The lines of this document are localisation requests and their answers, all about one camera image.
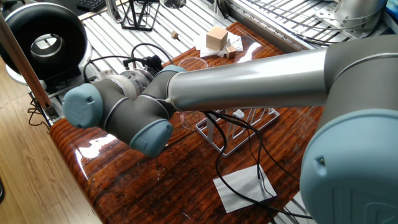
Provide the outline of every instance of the blue joint cap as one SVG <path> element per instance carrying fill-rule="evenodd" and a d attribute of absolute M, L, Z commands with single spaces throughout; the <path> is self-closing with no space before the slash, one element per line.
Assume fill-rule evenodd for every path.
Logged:
<path fill-rule="evenodd" d="M 166 119 L 158 119 L 142 128 L 131 140 L 130 147 L 155 157 L 162 152 L 172 133 L 172 124 Z"/>
<path fill-rule="evenodd" d="M 62 106 L 66 119 L 77 128 L 99 125 L 104 110 L 99 91 L 88 83 L 69 90 Z"/>
<path fill-rule="evenodd" d="M 320 128 L 302 161 L 300 192 L 317 223 L 398 223 L 398 111 L 359 110 Z"/>
<path fill-rule="evenodd" d="M 168 65 L 165 68 L 162 69 L 158 74 L 155 75 L 158 76 L 162 72 L 167 72 L 167 71 L 172 71 L 172 72 L 186 72 L 186 70 L 182 67 L 176 66 L 176 65 Z"/>

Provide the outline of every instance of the wooden floor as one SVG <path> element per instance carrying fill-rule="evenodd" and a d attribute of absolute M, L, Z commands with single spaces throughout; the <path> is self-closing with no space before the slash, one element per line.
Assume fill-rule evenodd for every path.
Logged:
<path fill-rule="evenodd" d="M 26 86 L 0 59 L 0 223 L 101 223 L 53 145 L 47 128 L 28 124 Z M 35 114 L 34 123 L 43 118 Z"/>

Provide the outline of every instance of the small brown object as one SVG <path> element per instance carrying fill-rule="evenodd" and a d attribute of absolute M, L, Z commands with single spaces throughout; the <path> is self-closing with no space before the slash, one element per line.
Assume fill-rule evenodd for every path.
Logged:
<path fill-rule="evenodd" d="M 229 46 L 225 48 L 227 51 L 226 57 L 229 59 L 235 58 L 236 55 L 236 49 L 234 48 L 234 46 Z"/>
<path fill-rule="evenodd" d="M 173 39 L 178 39 L 178 33 L 173 30 L 172 32 Z"/>
<path fill-rule="evenodd" d="M 213 50 L 221 50 L 226 44 L 228 31 L 226 29 L 213 26 L 206 35 L 206 47 Z"/>

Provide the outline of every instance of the wooden pole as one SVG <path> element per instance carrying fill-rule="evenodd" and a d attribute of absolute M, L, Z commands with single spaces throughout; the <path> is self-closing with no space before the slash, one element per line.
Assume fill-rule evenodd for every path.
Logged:
<path fill-rule="evenodd" d="M 30 66 L 24 52 L 19 46 L 14 34 L 11 32 L 4 20 L 4 17 L 0 13 L 0 43 L 6 49 L 6 52 L 10 55 L 10 58 L 18 68 L 18 71 L 25 78 L 26 83 L 29 85 L 32 93 L 34 94 L 36 100 L 44 108 L 51 106 L 51 101 L 44 91 L 36 73 L 33 71 L 32 66 Z"/>

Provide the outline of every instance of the white paper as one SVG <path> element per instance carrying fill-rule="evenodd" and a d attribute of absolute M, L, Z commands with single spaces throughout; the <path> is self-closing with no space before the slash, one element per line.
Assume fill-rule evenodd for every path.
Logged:
<path fill-rule="evenodd" d="M 230 185 L 237 192 L 261 202 L 265 199 L 275 197 L 276 193 L 261 166 L 260 170 L 263 178 L 265 179 L 264 183 L 266 190 L 263 187 L 263 179 L 257 178 L 257 165 L 225 175 L 223 178 L 228 185 Z M 237 209 L 253 204 L 252 202 L 237 196 L 234 192 L 227 188 L 227 186 L 225 186 L 220 178 L 214 179 L 213 182 L 216 185 L 226 213 L 233 212 Z"/>
<path fill-rule="evenodd" d="M 200 57 L 206 57 L 210 55 L 223 57 L 224 54 L 227 54 L 226 48 L 229 46 L 234 46 L 237 52 L 243 51 L 242 38 L 231 32 L 228 32 L 227 42 L 221 50 L 213 50 L 206 47 L 206 34 L 193 38 L 193 43 L 195 44 L 195 48 L 200 50 Z"/>

